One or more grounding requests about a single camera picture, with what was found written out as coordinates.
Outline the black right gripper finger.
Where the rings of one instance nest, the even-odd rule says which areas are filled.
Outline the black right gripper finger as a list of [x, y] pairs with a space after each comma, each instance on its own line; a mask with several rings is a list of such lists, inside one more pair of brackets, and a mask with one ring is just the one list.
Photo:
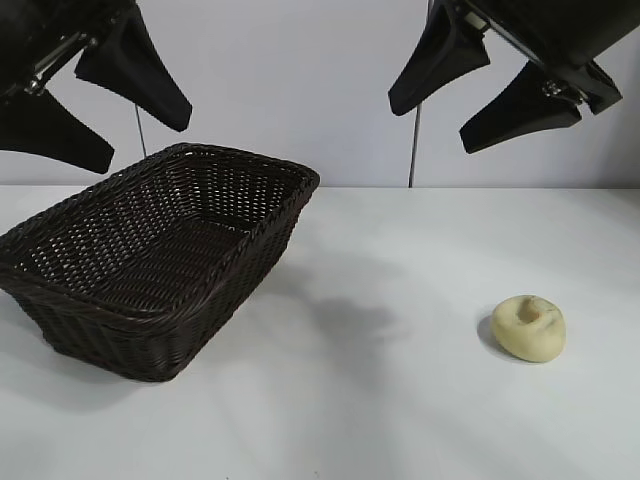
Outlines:
[[511, 83], [460, 129], [467, 153], [472, 154], [531, 133], [569, 128], [582, 120], [577, 106], [545, 92], [550, 78], [527, 62]]
[[464, 1], [435, 1], [424, 31], [388, 91], [391, 111], [403, 116], [448, 83], [490, 64], [487, 23]]

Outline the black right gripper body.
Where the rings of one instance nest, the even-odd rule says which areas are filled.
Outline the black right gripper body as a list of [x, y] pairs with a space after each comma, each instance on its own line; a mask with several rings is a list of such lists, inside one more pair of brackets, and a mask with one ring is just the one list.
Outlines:
[[464, 2], [550, 81], [582, 96], [592, 112], [621, 99], [594, 58], [639, 26], [637, 1]]

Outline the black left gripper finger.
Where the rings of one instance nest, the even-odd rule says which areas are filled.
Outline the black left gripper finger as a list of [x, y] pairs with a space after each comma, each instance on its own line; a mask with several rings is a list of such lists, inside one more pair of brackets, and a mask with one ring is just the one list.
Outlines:
[[189, 125], [192, 105], [158, 55], [138, 7], [124, 10], [106, 37], [84, 50], [74, 73], [130, 100], [174, 131]]
[[106, 173], [113, 147], [74, 117], [55, 97], [19, 93], [1, 100], [1, 149]]

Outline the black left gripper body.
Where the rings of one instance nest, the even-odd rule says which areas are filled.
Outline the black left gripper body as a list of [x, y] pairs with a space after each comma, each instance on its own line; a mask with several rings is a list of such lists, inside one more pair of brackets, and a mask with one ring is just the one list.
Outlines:
[[1, 101], [39, 95], [78, 53], [105, 60], [133, 1], [3, 1], [1, 3]]

